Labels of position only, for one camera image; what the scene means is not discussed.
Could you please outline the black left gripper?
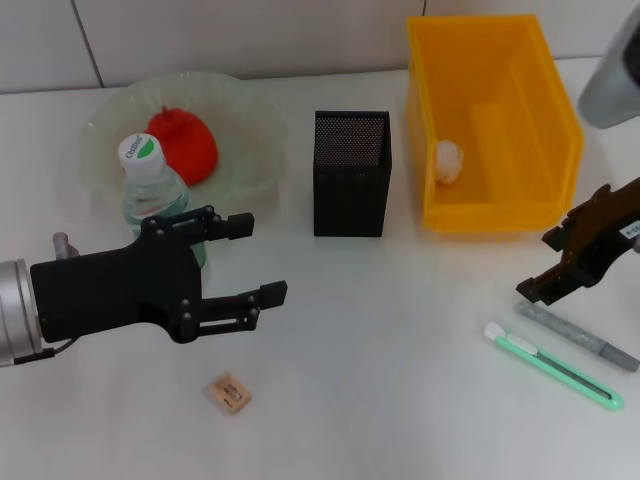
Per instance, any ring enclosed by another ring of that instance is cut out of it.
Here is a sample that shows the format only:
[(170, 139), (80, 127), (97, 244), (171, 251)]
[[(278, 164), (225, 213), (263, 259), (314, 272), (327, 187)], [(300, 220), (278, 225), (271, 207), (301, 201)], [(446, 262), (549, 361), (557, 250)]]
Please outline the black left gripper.
[(223, 218), (206, 205), (143, 221), (130, 245), (34, 264), (30, 275), (44, 340), (79, 338), (137, 323), (164, 329), (179, 344), (198, 333), (201, 274), (191, 247), (253, 234), (255, 218)]

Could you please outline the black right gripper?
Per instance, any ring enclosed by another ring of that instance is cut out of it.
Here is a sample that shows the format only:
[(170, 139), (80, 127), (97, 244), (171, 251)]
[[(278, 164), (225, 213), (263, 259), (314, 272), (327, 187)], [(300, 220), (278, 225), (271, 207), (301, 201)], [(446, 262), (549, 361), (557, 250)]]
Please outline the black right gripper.
[(596, 285), (632, 248), (639, 234), (632, 224), (638, 220), (639, 179), (618, 190), (603, 185), (542, 237), (553, 250), (563, 250), (562, 259), (568, 265), (556, 265), (526, 279), (516, 291), (531, 303), (553, 304), (581, 287)]

